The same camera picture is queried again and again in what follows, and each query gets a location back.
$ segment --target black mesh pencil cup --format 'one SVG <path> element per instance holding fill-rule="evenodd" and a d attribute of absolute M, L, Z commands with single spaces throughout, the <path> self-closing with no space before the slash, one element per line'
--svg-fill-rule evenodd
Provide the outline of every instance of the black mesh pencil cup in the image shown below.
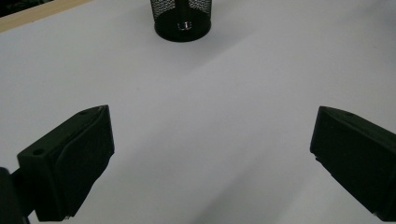
<path fill-rule="evenodd" d="M 206 35 L 212 0 L 151 0 L 155 31 L 167 40 L 188 42 Z"/>

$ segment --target mesh pencil holder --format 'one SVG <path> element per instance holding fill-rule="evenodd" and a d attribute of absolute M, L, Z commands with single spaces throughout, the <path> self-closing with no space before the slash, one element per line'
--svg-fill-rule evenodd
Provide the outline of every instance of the mesh pencil holder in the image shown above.
<path fill-rule="evenodd" d="M 174 42 L 206 35 L 211 27 L 212 0 L 150 0 L 156 33 Z"/>

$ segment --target black plastic part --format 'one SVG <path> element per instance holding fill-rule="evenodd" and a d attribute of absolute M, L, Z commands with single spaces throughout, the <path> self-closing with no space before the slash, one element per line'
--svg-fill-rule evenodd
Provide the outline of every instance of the black plastic part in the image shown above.
<path fill-rule="evenodd" d="M 396 221 L 396 134 L 352 113 L 321 106 L 311 152 L 371 213 Z"/>
<path fill-rule="evenodd" d="M 189 42 L 211 28 L 212 0 L 151 0 L 156 33 L 170 41 Z"/>
<path fill-rule="evenodd" d="M 28 224 L 29 221 L 21 210 L 12 177 L 8 170 L 0 167 L 0 223 Z"/>
<path fill-rule="evenodd" d="M 40 221 L 73 217 L 114 153 L 109 109 L 77 113 L 18 155 Z"/>
<path fill-rule="evenodd" d="M 190 42 L 205 36 L 211 27 L 210 18 L 195 8 L 191 9 L 191 29 L 178 28 L 176 9 L 164 12 L 155 23 L 155 32 L 162 38 L 173 42 Z"/>

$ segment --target white table surface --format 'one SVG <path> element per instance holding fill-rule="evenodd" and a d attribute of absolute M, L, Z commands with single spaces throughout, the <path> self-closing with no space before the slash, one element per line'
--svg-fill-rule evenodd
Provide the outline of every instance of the white table surface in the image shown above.
<path fill-rule="evenodd" d="M 396 132 L 396 1 L 214 0 L 212 23 L 172 43 L 149 0 L 94 0 L 0 34 L 0 165 L 109 105 L 116 153 L 65 223 L 382 223 L 309 145 L 320 105 Z"/>

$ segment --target screw hole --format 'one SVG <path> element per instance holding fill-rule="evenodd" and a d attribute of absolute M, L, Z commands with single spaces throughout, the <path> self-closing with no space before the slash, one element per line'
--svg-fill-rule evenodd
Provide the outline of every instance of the screw hole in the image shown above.
<path fill-rule="evenodd" d="M 35 151 L 33 151 L 33 155 L 39 156 L 39 155 L 43 154 L 44 151 L 45 151 L 45 150 L 44 150 L 43 148 L 38 148 L 38 149 L 36 149 Z"/>

